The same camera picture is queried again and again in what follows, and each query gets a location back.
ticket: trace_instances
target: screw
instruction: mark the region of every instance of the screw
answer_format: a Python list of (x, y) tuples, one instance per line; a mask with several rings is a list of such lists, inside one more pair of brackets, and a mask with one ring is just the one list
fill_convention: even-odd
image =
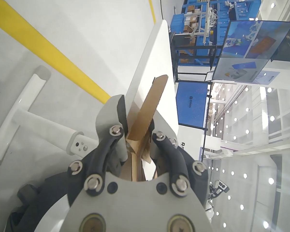
[(80, 168), (80, 165), (76, 162), (71, 165), (72, 172), (76, 172), (79, 168)]
[(174, 145), (174, 147), (177, 148), (177, 141), (176, 141), (175, 138), (171, 138), (171, 139), (170, 139), (170, 142)]
[(107, 186), (107, 192), (109, 194), (114, 194), (118, 189), (118, 185), (116, 182), (111, 182), (108, 186)]
[(160, 182), (157, 184), (156, 190), (159, 194), (164, 195), (167, 192), (167, 186), (165, 183)]
[(118, 134), (119, 132), (120, 132), (120, 127), (119, 126), (112, 127), (112, 133), (113, 134)]
[(72, 175), (77, 175), (83, 167), (83, 163), (80, 160), (75, 160), (69, 165)]
[(91, 179), (87, 182), (88, 189), (91, 189), (91, 190), (96, 189), (98, 185), (99, 185), (99, 180), (96, 179), (96, 178), (91, 178)]
[(200, 173), (202, 173), (202, 172), (205, 171), (205, 168), (204, 168), (204, 166), (203, 166), (201, 163), (198, 163), (198, 164), (196, 165), (195, 169), (196, 169), (197, 171), (199, 171)]
[(163, 137), (163, 133), (161, 131), (158, 131), (156, 133), (156, 135), (157, 135), (157, 138), (162, 138)]
[(188, 187), (187, 182), (183, 179), (177, 179), (175, 185), (176, 188), (181, 192), (184, 192)]

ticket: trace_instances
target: black cable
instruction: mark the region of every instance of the black cable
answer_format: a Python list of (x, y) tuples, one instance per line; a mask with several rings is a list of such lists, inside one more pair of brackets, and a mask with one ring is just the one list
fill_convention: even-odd
[(162, 16), (162, 19), (163, 19), (163, 13), (162, 13), (162, 3), (161, 3), (161, 0), (160, 0), (160, 9), (161, 9), (161, 16)]

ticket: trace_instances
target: bolt head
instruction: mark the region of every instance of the bolt head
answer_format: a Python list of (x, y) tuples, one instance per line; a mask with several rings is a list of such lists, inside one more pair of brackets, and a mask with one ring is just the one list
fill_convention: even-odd
[(112, 132), (113, 132), (113, 134), (118, 134), (120, 132), (120, 127), (119, 126), (114, 126), (112, 128)]
[(158, 131), (156, 133), (156, 135), (157, 135), (157, 138), (162, 138), (163, 137), (163, 133), (161, 131)]
[(95, 179), (95, 178), (91, 178), (87, 182), (88, 189), (91, 189), (91, 190), (96, 189), (98, 185), (99, 185), (99, 180), (98, 179)]
[(187, 182), (183, 179), (177, 179), (175, 185), (176, 188), (181, 192), (184, 192), (188, 188)]
[(205, 171), (205, 168), (202, 164), (198, 163), (196, 165), (196, 168), (197, 168), (197, 171), (199, 171), (200, 173), (204, 172)]
[(74, 164), (71, 165), (70, 168), (72, 172), (76, 172), (80, 168), (80, 165), (75, 162)]

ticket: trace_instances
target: white pipe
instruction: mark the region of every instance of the white pipe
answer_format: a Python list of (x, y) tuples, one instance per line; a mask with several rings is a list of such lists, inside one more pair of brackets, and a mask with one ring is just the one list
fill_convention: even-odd
[(28, 110), (46, 81), (47, 79), (41, 79), (34, 73), (2, 123), (0, 127), (0, 165), (19, 126), (12, 121), (15, 111), (18, 109)]
[(79, 134), (83, 135), (82, 132), (57, 124), (22, 109), (18, 109), (15, 112), (13, 121), (34, 132), (49, 143), (66, 151), (69, 155), (73, 155), (73, 153), (71, 153), (70, 148), (67, 147), (71, 146), (75, 136)]

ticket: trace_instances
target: ceiling light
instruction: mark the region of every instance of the ceiling light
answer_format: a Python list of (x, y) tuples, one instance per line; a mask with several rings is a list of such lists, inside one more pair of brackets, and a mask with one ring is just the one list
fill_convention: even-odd
[(268, 228), (268, 223), (267, 223), (266, 221), (263, 221), (263, 227), (264, 227), (265, 229)]
[(269, 178), (268, 182), (269, 182), (269, 184), (272, 185), (274, 183), (274, 179), (273, 178)]

